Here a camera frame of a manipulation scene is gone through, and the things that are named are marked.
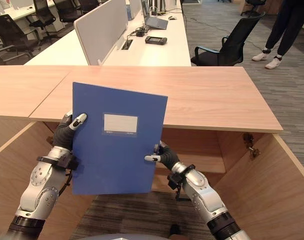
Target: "blue folder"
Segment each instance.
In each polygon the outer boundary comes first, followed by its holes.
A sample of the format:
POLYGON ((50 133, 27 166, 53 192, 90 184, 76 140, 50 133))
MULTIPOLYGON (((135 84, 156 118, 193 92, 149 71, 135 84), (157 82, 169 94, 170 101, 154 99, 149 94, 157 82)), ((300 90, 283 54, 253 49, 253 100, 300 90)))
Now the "blue folder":
POLYGON ((73 83, 73 116, 87 114, 76 131, 79 166, 73 193, 148 193, 155 163, 144 156, 159 143, 167 96, 73 83))

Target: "robot forearm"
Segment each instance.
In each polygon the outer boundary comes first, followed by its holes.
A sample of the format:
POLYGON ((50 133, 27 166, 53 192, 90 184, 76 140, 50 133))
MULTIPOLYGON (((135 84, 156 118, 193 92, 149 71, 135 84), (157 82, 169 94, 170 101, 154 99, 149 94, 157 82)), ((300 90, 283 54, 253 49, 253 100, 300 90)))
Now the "robot forearm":
MULTIPOLYGON (((186 169, 183 163, 177 162, 172 172, 181 174, 186 169)), ((182 187, 217 240, 250 240, 246 232, 239 228, 219 194, 209 185, 202 173, 195 169, 187 171, 182 187)))
POLYGON ((66 179, 62 160, 71 152, 53 147, 48 156, 39 157, 33 169, 28 187, 20 199, 20 205, 6 236, 12 240, 36 240, 60 195, 66 179))

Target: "metal joint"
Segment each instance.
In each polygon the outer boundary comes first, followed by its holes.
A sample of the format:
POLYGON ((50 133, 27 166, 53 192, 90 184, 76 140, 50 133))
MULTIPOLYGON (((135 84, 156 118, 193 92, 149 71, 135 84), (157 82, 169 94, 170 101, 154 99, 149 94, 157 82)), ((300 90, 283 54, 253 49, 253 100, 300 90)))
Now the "metal joint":
POLYGON ((253 147, 254 137, 251 133, 247 132, 243 134, 243 140, 246 149, 250 151, 250 155, 252 159, 255 159, 257 156, 261 154, 260 150, 253 147))

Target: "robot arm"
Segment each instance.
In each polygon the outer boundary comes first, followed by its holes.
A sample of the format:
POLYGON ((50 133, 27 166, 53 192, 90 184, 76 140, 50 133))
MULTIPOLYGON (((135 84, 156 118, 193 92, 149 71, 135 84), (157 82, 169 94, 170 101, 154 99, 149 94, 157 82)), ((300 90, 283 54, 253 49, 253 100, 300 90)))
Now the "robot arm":
POLYGON ((37 158, 38 163, 6 234, 8 238, 35 240, 39 237, 45 220, 69 185, 71 170, 78 166, 71 152, 72 142, 76 129, 86 118, 87 115, 83 113, 72 121, 72 112, 63 117, 53 136, 54 147, 47 156, 37 158), (67 182, 66 169, 70 170, 67 182))
POLYGON ((207 178, 195 166, 185 166, 177 154, 163 142, 160 143, 161 155, 147 155, 146 161, 164 164, 172 174, 168 176, 169 186, 181 189, 191 199, 196 211, 206 222, 217 240, 250 240, 231 217, 219 194, 209 185, 207 178))

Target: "black glove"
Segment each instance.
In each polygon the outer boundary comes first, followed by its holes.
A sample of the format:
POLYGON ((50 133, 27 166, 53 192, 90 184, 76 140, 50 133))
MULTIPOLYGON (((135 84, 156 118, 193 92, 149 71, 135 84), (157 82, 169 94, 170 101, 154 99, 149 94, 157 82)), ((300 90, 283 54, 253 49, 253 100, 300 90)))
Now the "black glove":
POLYGON ((160 155, 146 155, 144 159, 146 161, 162 163, 170 171, 177 162, 180 162, 178 155, 162 141, 160 141, 159 144, 159 154, 160 155))
POLYGON ((87 115, 82 113, 72 121, 72 111, 64 115, 61 122, 55 129, 53 135, 53 145, 68 150, 72 150, 73 136, 79 126, 87 119, 87 115))

